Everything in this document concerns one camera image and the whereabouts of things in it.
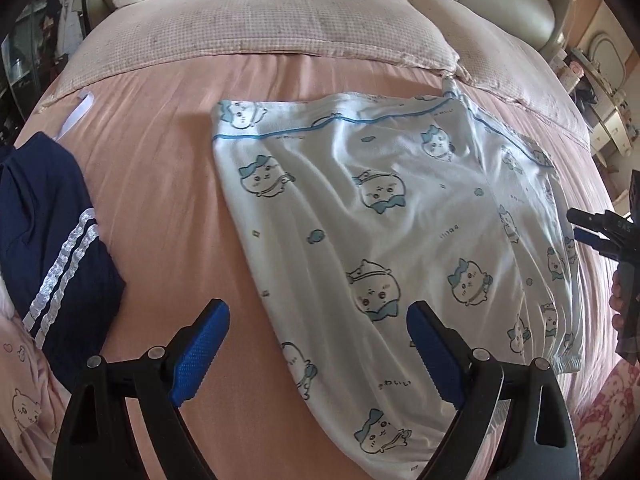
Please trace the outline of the person right hand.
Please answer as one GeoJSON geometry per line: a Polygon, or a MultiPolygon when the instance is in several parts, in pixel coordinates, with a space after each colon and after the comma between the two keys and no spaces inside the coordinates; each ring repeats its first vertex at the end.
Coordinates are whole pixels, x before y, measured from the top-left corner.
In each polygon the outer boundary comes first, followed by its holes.
{"type": "Polygon", "coordinates": [[[622,285],[620,284],[620,272],[615,271],[612,276],[611,296],[608,305],[614,311],[612,325],[616,332],[620,332],[624,327],[624,317],[622,312],[625,307],[622,285]]]}

